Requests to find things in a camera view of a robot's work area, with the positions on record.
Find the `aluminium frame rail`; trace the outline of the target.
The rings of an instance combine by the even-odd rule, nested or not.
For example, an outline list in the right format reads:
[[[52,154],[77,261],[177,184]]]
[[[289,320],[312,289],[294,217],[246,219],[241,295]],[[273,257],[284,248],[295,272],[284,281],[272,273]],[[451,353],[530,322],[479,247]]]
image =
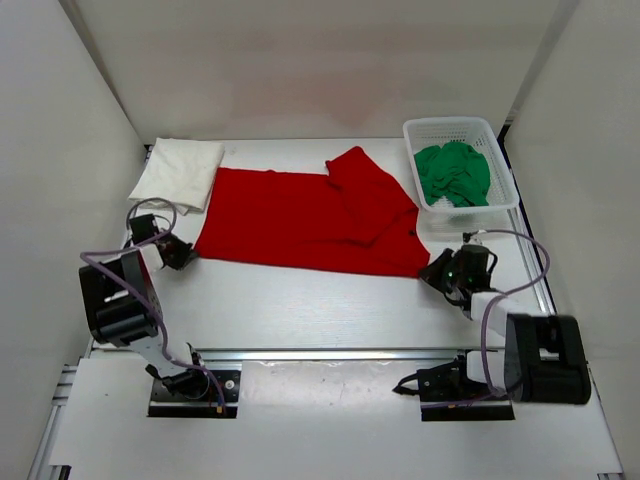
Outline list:
[[[286,348],[286,349],[213,349],[198,353],[207,362],[289,362],[289,361],[435,361],[449,360],[462,349],[456,348]]]

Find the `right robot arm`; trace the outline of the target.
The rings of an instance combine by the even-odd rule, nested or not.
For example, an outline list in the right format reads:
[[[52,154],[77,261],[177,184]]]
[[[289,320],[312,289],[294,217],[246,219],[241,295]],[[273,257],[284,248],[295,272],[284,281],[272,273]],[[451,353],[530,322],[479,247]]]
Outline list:
[[[498,256],[488,248],[467,243],[446,249],[419,271],[419,278],[459,308],[481,333],[493,331],[504,339],[501,350],[485,341],[478,350],[453,363],[449,387],[470,400],[484,387],[496,398],[525,403],[585,405],[591,381],[577,320],[529,309],[493,288]]]

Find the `white t shirt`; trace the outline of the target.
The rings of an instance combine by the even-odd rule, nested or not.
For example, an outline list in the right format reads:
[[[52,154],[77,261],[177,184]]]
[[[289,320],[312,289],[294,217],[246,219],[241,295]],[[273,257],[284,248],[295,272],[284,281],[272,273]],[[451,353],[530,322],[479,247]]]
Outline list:
[[[225,152],[215,141],[157,138],[130,201],[162,198],[177,211],[204,211]]]

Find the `white plastic basket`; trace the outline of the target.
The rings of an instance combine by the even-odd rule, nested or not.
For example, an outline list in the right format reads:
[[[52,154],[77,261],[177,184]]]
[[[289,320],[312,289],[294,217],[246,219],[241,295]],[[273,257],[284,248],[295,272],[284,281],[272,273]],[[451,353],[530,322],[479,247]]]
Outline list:
[[[421,206],[445,215],[493,213],[519,204],[488,121],[475,116],[408,120],[403,135]]]

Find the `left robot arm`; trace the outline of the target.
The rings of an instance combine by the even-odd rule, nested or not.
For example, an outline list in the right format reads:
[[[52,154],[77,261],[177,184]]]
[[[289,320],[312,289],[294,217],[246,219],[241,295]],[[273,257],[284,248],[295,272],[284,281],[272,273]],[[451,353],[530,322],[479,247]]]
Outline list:
[[[168,340],[158,317],[162,309],[151,274],[169,268],[185,269],[197,257],[193,245],[159,228],[153,214],[127,220],[130,239],[125,251],[112,260],[96,262],[78,271],[88,328],[100,344],[129,347],[146,361],[146,371],[171,394],[188,400],[206,395],[210,377],[200,368],[193,349],[192,365],[171,360]]]

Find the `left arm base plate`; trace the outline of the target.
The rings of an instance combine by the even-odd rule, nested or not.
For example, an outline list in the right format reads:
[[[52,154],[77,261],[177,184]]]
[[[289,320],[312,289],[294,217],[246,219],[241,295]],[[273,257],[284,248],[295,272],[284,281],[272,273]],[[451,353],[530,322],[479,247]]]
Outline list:
[[[157,369],[147,365],[152,376],[147,416],[151,418],[235,419],[241,387],[240,370],[212,370],[221,387],[224,400],[211,378],[205,373],[188,369],[174,377],[162,379]]]

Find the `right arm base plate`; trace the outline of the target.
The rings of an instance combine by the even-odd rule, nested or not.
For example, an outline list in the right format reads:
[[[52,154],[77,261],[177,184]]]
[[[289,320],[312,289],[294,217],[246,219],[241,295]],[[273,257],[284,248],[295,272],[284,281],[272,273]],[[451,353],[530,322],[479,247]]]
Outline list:
[[[512,421],[511,402],[495,396],[484,383],[469,379],[458,360],[418,369],[402,378],[392,390],[417,396],[422,422]]]

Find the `green t shirt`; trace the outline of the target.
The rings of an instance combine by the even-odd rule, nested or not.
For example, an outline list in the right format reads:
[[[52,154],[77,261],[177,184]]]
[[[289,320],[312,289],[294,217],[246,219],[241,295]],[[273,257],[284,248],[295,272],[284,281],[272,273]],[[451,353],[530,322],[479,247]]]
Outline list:
[[[414,163],[429,206],[441,199],[455,208],[489,205],[489,165],[471,145],[450,141],[443,146],[430,146],[414,155]]]

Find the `red t shirt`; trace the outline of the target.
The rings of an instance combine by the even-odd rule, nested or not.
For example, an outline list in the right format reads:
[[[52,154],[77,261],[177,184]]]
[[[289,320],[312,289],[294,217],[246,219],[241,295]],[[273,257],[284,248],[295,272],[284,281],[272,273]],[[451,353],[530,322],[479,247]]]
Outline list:
[[[203,259],[415,278],[430,261],[419,208],[359,146],[317,173],[218,170]]]

